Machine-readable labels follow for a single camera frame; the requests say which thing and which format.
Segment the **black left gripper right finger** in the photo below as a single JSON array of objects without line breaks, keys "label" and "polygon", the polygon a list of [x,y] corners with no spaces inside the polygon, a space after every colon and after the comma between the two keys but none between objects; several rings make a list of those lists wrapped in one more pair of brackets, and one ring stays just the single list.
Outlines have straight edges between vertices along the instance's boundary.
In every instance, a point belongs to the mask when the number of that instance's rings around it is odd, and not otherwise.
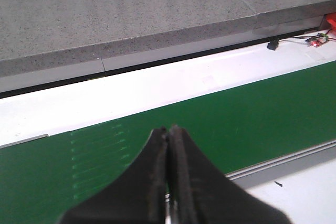
[{"label": "black left gripper right finger", "polygon": [[229,180],[178,126],[168,134],[167,177],[172,223],[290,223]]}]

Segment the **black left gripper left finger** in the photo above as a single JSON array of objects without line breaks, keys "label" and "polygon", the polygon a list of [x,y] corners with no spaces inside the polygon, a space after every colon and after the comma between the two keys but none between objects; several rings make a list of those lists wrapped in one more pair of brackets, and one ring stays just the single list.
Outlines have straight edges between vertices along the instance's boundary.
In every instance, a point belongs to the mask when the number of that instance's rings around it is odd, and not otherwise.
[{"label": "black left gripper left finger", "polygon": [[59,223],[165,223],[167,130],[153,129],[132,164]]}]

